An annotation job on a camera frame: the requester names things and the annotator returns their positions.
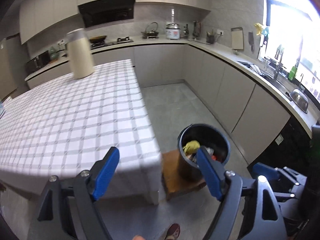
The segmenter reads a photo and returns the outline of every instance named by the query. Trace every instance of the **green bottle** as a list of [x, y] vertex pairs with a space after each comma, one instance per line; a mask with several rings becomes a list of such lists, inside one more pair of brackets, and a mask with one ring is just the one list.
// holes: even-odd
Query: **green bottle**
[[297, 73], [297, 70], [298, 70], [298, 64], [299, 64], [299, 62], [297, 60], [297, 63], [290, 70], [290, 73], [289, 73], [289, 76], [288, 76], [288, 79], [290, 81], [292, 81], [296, 77], [296, 73]]

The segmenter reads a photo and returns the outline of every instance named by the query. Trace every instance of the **beige thermos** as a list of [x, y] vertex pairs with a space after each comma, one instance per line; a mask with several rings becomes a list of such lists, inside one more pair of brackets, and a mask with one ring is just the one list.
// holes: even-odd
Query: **beige thermos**
[[67, 33], [70, 68], [75, 79], [91, 75], [94, 72], [91, 47], [83, 28]]

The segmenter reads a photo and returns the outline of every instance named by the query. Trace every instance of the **range hood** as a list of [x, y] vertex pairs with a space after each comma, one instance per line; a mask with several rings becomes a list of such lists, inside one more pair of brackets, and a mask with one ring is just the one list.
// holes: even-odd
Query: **range hood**
[[96, 0], [78, 5], [84, 26], [133, 19], [133, 5], [136, 0]]

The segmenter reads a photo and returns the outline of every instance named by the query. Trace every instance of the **microwave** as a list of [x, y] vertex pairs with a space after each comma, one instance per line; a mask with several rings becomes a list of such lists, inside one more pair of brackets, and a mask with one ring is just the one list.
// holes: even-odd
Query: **microwave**
[[36, 56], [32, 60], [28, 61], [25, 65], [25, 69], [28, 75], [36, 72], [40, 68], [43, 68], [50, 62], [49, 51], [41, 53], [39, 56]]

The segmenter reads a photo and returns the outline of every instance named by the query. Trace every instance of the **faucet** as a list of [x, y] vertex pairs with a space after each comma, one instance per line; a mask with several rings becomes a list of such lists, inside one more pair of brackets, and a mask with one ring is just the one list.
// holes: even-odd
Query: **faucet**
[[303, 73], [300, 75], [302, 78], [301, 78], [301, 80], [300, 80], [300, 83], [299, 83], [299, 86], [298, 86], [298, 89], [300, 90], [300, 91], [302, 91], [302, 89], [301, 89], [301, 82], [302, 82], [302, 79], [303, 79]]
[[283, 69], [283, 64], [281, 63], [282, 56], [283, 56], [283, 50], [284, 50], [284, 47], [282, 46], [282, 44], [280, 44], [276, 50], [275, 59], [278, 59], [279, 55], [281, 55], [281, 57], [280, 57], [279, 64], [277, 65], [276, 69], [273, 72], [273, 80], [275, 80], [275, 81], [278, 78], [279, 72], [282, 71], [282, 69]]

